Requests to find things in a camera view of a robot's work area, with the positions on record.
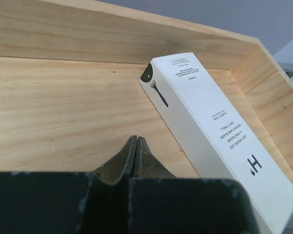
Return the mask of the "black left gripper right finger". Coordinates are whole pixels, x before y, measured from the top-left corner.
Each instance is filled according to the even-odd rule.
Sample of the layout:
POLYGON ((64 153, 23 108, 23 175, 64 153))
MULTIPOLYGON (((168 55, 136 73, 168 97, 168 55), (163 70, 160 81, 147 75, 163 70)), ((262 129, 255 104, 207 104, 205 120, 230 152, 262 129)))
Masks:
POLYGON ((135 150, 133 177, 176 178, 151 152, 144 137, 138 137, 135 150))

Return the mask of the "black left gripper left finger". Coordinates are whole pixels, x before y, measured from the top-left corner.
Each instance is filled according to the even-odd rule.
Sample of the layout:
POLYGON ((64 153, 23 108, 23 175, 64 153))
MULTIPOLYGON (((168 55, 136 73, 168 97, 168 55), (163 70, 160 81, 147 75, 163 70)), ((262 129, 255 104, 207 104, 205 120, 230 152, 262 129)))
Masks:
POLYGON ((131 176, 137 146, 137 136, 130 136, 122 149, 106 161, 94 173, 105 184, 114 185, 119 183, 123 178, 131 176))

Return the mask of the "white Harry's razor box front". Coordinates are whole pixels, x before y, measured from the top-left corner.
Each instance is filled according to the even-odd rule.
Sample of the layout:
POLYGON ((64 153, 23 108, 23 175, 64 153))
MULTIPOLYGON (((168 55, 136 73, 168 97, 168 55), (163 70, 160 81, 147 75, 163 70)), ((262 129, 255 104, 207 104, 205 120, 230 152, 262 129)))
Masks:
POLYGON ((263 234, 293 213, 293 184, 194 53, 153 58, 140 84, 202 178, 242 184, 263 234))

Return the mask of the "light wooden two-tier shelf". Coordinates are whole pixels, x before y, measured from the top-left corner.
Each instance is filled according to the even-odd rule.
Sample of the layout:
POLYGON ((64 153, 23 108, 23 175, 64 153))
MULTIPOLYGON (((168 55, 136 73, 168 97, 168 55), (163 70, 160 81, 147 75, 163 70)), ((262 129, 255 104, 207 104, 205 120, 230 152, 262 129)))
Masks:
POLYGON ((95 0, 0 0, 0 171, 90 171, 131 135, 195 169, 139 84, 193 52, 293 183, 293 83, 254 37, 95 0))

